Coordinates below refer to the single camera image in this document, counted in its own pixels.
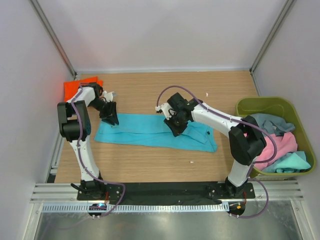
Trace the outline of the turquoise blue t shirt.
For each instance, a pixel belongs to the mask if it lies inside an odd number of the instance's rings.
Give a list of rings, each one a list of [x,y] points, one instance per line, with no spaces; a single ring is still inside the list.
[[[162,115],[119,113],[117,117],[118,125],[100,122],[94,137],[96,142],[209,153],[218,149],[213,128],[203,123],[189,122],[186,130],[175,137]]]

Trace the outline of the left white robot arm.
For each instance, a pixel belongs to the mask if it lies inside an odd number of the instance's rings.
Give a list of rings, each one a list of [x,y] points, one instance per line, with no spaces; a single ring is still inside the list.
[[[88,107],[99,112],[102,122],[116,126],[119,120],[114,95],[97,82],[81,82],[70,99],[57,104],[60,135],[71,145],[80,168],[80,184],[71,184],[78,191],[78,200],[101,200],[107,194],[91,149]]]

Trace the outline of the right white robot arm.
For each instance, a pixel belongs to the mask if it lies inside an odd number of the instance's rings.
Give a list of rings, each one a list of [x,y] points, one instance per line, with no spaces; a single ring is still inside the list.
[[[242,119],[228,115],[195,97],[187,100],[178,92],[166,103],[158,104],[155,110],[165,116],[164,123],[174,137],[181,135],[190,122],[207,125],[228,137],[233,164],[224,182],[225,192],[231,198],[242,195],[254,160],[267,145],[253,117]]]

